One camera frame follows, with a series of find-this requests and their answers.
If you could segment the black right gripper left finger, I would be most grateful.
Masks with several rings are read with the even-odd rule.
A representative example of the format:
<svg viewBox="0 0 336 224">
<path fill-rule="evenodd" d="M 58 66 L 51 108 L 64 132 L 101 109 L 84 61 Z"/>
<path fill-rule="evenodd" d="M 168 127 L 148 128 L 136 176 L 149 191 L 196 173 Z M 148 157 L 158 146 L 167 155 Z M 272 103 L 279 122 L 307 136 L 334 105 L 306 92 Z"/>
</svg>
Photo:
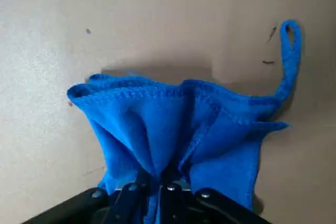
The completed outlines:
<svg viewBox="0 0 336 224">
<path fill-rule="evenodd" d="M 140 169 L 134 182 L 109 195 L 95 187 L 26 220 L 24 223 L 132 223 L 146 196 L 150 175 Z"/>
</svg>

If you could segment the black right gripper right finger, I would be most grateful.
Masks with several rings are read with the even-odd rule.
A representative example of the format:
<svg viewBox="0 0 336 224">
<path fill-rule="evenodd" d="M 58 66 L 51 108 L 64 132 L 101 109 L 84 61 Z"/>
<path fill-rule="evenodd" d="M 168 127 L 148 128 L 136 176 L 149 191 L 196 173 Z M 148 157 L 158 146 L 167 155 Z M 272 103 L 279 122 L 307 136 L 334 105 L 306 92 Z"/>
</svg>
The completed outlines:
<svg viewBox="0 0 336 224">
<path fill-rule="evenodd" d="M 211 188 L 193 193 L 176 182 L 171 168 L 162 174 L 160 223 L 265 223 L 265 219 Z"/>
</svg>

